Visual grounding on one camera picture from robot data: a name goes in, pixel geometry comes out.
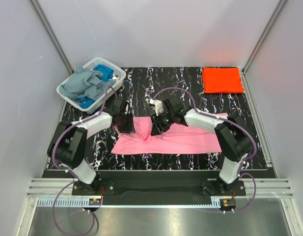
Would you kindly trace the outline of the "pink t-shirt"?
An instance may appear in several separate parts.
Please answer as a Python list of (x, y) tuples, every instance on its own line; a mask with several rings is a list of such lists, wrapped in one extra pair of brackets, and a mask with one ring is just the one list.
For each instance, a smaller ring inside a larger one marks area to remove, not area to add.
[(216, 134), (197, 127), (171, 125), (170, 129), (152, 136), (150, 117), (134, 117), (135, 133), (119, 134), (111, 153), (135, 154), (206, 154), (221, 152)]

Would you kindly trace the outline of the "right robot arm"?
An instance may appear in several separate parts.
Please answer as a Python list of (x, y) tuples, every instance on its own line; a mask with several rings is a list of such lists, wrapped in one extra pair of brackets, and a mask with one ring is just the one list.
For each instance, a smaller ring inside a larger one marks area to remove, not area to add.
[(186, 108), (175, 97), (164, 101), (152, 99), (149, 103), (155, 110), (151, 116), (152, 136), (166, 133), (173, 124), (200, 128), (217, 136), (224, 155), (217, 189), (223, 195), (230, 194), (239, 177), (240, 164), (255, 145), (240, 116), (214, 115), (197, 108)]

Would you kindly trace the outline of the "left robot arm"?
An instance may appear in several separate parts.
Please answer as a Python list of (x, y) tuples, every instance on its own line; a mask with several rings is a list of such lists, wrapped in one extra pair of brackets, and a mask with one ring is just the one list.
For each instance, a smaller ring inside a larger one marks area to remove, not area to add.
[(126, 100), (115, 98), (108, 108), (101, 108), (92, 116), (76, 122), (61, 121), (56, 127), (47, 155), (59, 169), (68, 170), (82, 182), (90, 195), (100, 190), (100, 177), (84, 158), (87, 139), (113, 126), (119, 133), (134, 133), (133, 115), (128, 108)]

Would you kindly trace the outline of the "blue t-shirt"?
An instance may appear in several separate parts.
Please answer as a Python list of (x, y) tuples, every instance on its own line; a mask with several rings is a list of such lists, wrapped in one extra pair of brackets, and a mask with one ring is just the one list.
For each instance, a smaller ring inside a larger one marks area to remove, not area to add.
[[(112, 86), (115, 84), (115, 82), (113, 82), (114, 78), (113, 78), (113, 73), (114, 71), (103, 65), (103, 64), (99, 64), (97, 66), (95, 66), (93, 68), (93, 71), (96, 72), (100, 72), (102, 74), (101, 77), (99, 77), (99, 80), (101, 82), (107, 83), (108, 85)], [(85, 95), (84, 97), (81, 98), (77, 98), (76, 102), (80, 103), (80, 107), (83, 109), (87, 109), (89, 108), (100, 96), (103, 95), (103, 92), (105, 91), (106, 86), (105, 85), (96, 85), (96, 91), (97, 94), (96, 96), (94, 95)]]

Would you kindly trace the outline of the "white plastic basket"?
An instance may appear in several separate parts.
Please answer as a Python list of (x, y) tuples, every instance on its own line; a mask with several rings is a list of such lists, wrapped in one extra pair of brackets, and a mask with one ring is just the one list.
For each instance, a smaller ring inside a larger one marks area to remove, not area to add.
[(105, 97), (121, 88), (126, 72), (112, 62), (96, 57), (62, 82), (56, 92), (67, 103), (88, 114), (94, 113)]

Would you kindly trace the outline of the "grey t-shirt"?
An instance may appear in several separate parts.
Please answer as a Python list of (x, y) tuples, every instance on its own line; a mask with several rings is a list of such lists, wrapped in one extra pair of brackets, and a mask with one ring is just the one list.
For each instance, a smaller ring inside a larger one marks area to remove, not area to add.
[(83, 67), (77, 67), (68, 81), (59, 86), (59, 92), (71, 100), (76, 100), (77, 98), (84, 97), (85, 95), (96, 96), (96, 85), (105, 85), (106, 89), (110, 86), (99, 80), (99, 77), (101, 76), (102, 74), (100, 72), (87, 70)]

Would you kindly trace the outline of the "folded orange t-shirt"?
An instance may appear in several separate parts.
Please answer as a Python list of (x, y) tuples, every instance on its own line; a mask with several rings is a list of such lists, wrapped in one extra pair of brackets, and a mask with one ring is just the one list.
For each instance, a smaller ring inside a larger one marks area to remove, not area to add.
[(243, 93), (240, 71), (237, 67), (213, 68), (205, 67), (202, 72), (204, 92)]

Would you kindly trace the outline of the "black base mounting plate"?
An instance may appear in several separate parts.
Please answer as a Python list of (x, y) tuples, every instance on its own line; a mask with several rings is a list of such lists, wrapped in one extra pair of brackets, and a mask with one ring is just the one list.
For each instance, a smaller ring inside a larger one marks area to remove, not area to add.
[(112, 199), (156, 199), (160, 201), (190, 201), (211, 197), (246, 196), (243, 181), (225, 184), (218, 171), (99, 171), (93, 185), (78, 181), (73, 185), (75, 196), (99, 196)]

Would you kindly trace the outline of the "left aluminium frame post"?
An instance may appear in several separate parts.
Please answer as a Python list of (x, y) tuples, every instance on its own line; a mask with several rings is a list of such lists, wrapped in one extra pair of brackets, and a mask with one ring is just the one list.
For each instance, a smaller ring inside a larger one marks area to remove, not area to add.
[(65, 69), (69, 74), (73, 73), (73, 67), (71, 63), (69, 62), (68, 57), (66, 56), (41, 4), (38, 0), (29, 0), (29, 3), (31, 4), (34, 12), (36, 13), (37, 17), (39, 18), (46, 34), (48, 35), (52, 45), (54, 46), (58, 56), (60, 57)]

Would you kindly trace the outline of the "aluminium frame post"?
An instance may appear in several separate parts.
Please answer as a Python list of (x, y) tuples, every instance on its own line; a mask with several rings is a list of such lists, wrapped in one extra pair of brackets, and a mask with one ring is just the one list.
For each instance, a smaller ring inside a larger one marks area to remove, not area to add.
[(279, 16), (281, 15), (282, 11), (286, 7), (288, 0), (279, 0), (273, 13), (271, 14), (265, 28), (263, 29), (257, 43), (255, 44), (247, 62), (245, 63), (244, 67), (242, 68), (242, 72), (244, 74), (247, 73), (249, 68), (251, 67), (253, 61), (257, 57), (257, 54), (259, 53), (260, 49), (262, 48), (263, 44), (265, 43), (265, 40), (267, 39), (268, 35), (270, 34), (271, 30), (273, 29), (275, 23), (277, 22)]
[(73, 67), (71, 63), (69, 62), (68, 57), (66, 56), (41, 4), (38, 0), (29, 0), (29, 3), (31, 4), (34, 12), (36, 13), (37, 17), (39, 18), (46, 34), (48, 35), (52, 45), (54, 46), (58, 56), (60, 57), (65, 69), (69, 74), (73, 73)]

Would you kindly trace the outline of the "right aluminium frame post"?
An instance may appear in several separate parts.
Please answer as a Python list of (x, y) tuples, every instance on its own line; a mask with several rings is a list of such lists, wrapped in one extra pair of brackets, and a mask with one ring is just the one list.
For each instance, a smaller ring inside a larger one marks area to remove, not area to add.
[(247, 62), (245, 63), (244, 67), (242, 68), (242, 72), (244, 74), (247, 73), (249, 68), (251, 67), (253, 61), (257, 57), (257, 54), (259, 53), (260, 49), (262, 48), (263, 44), (265, 43), (265, 40), (267, 39), (268, 35), (270, 34), (271, 30), (273, 29), (275, 23), (277, 22), (279, 16), (281, 15), (282, 11), (286, 7), (288, 0), (279, 0), (273, 13), (271, 14), (265, 28), (263, 29), (257, 43), (255, 44)]

